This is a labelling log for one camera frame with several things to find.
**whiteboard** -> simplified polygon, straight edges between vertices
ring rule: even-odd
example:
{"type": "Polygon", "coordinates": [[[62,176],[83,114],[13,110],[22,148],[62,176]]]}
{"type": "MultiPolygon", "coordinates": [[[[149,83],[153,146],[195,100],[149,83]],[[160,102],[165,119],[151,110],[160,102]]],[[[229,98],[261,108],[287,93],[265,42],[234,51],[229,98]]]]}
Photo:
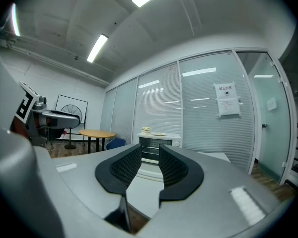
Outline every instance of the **whiteboard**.
{"type": "Polygon", "coordinates": [[[85,115],[86,115],[87,105],[88,105],[87,101],[82,101],[82,100],[74,99],[74,98],[59,94],[55,109],[58,111],[61,111],[61,109],[66,105],[77,106],[80,109],[82,114],[82,120],[80,121],[80,123],[85,122],[85,115]]]}

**wooden tabletop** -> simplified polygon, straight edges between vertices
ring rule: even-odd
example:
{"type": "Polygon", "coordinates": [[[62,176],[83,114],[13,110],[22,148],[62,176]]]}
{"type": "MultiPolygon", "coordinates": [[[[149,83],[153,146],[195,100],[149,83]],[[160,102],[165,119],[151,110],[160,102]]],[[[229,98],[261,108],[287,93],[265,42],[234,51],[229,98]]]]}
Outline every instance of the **wooden tabletop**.
{"type": "Polygon", "coordinates": [[[84,135],[86,137],[99,137],[99,138],[107,138],[114,137],[116,134],[109,131],[97,130],[97,129],[81,129],[79,134],[84,135]]]}

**window blind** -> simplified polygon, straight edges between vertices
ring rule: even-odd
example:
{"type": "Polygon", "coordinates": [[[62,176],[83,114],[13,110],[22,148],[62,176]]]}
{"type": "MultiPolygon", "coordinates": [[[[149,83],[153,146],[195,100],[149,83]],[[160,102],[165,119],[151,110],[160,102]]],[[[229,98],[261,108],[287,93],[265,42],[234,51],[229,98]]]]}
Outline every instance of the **window blind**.
{"type": "Polygon", "coordinates": [[[183,98],[183,147],[201,152],[224,152],[248,171],[254,147],[254,110],[249,86],[232,52],[180,62],[183,98]],[[217,116],[213,84],[235,82],[239,115],[217,116]]]}
{"type": "Polygon", "coordinates": [[[115,102],[115,95],[116,95],[116,88],[108,91],[105,94],[103,111],[101,113],[101,120],[100,120],[101,130],[110,131],[111,118],[112,118],[114,102],[115,102]]]}
{"type": "Polygon", "coordinates": [[[114,104],[111,131],[127,144],[131,143],[136,87],[136,78],[118,86],[114,104]]]}
{"type": "Polygon", "coordinates": [[[144,126],[152,132],[181,133],[178,65],[171,64],[138,79],[133,143],[144,126]]]}

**chair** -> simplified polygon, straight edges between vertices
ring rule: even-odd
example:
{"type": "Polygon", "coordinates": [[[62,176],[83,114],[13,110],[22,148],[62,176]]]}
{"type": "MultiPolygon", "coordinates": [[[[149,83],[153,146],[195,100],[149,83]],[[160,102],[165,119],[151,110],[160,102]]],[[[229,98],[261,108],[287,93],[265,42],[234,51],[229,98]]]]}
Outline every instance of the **chair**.
{"type": "Polygon", "coordinates": [[[126,145],[125,139],[115,137],[113,140],[108,142],[108,144],[106,145],[106,149],[110,150],[110,149],[114,149],[114,148],[121,147],[124,145],[126,145]]]}

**door frame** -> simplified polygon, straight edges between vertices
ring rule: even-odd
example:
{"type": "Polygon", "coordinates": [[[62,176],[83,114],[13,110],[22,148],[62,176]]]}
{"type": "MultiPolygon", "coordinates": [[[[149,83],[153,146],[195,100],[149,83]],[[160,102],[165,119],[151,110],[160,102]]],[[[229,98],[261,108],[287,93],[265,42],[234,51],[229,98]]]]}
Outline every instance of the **door frame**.
{"type": "Polygon", "coordinates": [[[290,83],[288,81],[288,78],[286,76],[286,73],[282,67],[282,65],[280,64],[280,62],[278,61],[278,59],[275,59],[274,56],[271,54],[271,52],[269,52],[268,49],[232,49],[233,53],[235,54],[236,58],[238,59],[243,72],[246,74],[246,81],[249,85],[249,89],[251,92],[251,97],[253,100],[253,107],[254,107],[254,116],[255,116],[255,141],[254,141],[254,152],[253,152],[253,158],[252,158],[252,163],[250,166],[250,170],[249,170],[249,174],[251,173],[251,170],[253,168],[254,165],[254,161],[255,161],[255,156],[260,152],[260,148],[261,148],[261,138],[262,138],[262,131],[261,131],[261,116],[260,116],[260,112],[259,112],[259,105],[257,105],[256,103],[258,103],[257,100],[257,95],[254,92],[253,87],[250,85],[249,82],[249,78],[248,75],[246,73],[246,70],[242,64],[242,62],[240,61],[237,52],[261,52],[261,53],[267,53],[268,56],[270,57],[270,59],[273,61],[276,70],[278,72],[278,74],[280,75],[281,78],[281,83],[284,86],[284,90],[286,93],[286,98],[287,98],[287,102],[288,102],[288,107],[289,107],[289,114],[290,114],[290,142],[289,142],[289,149],[288,149],[288,155],[287,155],[287,160],[286,160],[286,166],[284,168],[283,174],[281,176],[281,179],[279,181],[279,184],[284,184],[285,180],[288,178],[288,176],[290,175],[290,171],[291,168],[293,166],[293,162],[294,162],[294,156],[295,156],[295,152],[296,152],[296,141],[297,141],[297,115],[296,115],[296,106],[295,106],[295,99],[294,99],[294,95],[293,92],[291,90],[290,87],[290,83]]]}

